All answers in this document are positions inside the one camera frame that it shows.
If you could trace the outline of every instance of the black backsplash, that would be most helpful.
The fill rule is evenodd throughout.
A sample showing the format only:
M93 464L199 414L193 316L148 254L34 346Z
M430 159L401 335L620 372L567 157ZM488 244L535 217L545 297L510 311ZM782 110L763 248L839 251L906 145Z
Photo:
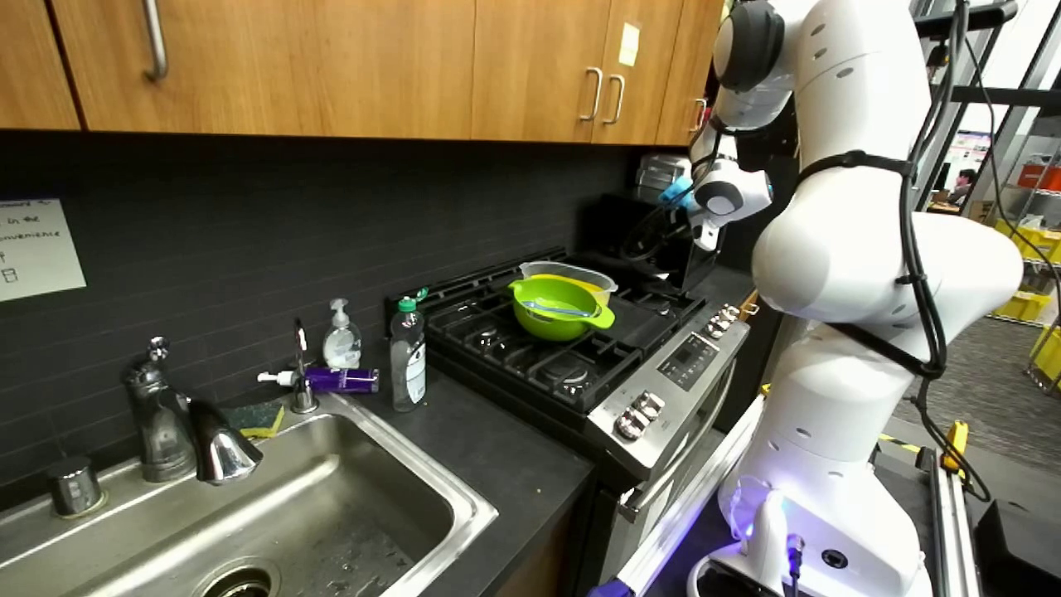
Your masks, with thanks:
M126 365L148 335L173 380L250 399L322 339L331 296L382 339L382 297L573 244L630 157L295 140L0 134L0 191L61 195L82 293L0 306L0 484L131 438Z

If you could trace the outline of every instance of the black countertop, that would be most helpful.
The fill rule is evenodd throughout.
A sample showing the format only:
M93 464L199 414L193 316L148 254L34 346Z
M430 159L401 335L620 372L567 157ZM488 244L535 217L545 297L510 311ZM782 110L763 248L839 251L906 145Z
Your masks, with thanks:
M429 372L429 401L415 411L399 414L383 399L362 403L454 471L500 515L429 591L430 597L493 592L541 529L573 503L594 471L567 444L436 367Z

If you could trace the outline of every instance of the cabinet door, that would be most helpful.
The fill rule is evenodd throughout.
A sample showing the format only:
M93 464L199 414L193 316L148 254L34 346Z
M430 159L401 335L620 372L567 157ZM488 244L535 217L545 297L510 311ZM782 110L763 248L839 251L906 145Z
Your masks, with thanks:
M695 134L719 21L724 0L687 0L662 91L658 145L688 145Z
M146 5L169 73L148 80ZM53 0L90 130L466 134L473 0Z
M0 130L76 130L44 0L0 0Z
M687 0L614 0L595 141L656 141Z
M482 0L473 134L588 141L594 91L602 91L605 15L610 0Z

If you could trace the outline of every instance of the stainless steel sink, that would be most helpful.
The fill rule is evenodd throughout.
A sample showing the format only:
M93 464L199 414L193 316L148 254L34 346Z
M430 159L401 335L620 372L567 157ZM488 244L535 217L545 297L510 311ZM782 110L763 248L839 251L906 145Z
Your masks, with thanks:
M498 517L391 423L342 399L289 417L246 479L104 474L104 501L0 517L0 592L421 592Z

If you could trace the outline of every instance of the faucet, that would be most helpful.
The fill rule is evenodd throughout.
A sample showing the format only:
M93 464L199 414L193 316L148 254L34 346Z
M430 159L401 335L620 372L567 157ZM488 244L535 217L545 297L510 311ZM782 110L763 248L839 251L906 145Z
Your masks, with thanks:
M253 474L263 451L214 403L169 389L166 358L166 339L157 335L129 374L141 478L166 479L195 468L199 479L224 484Z

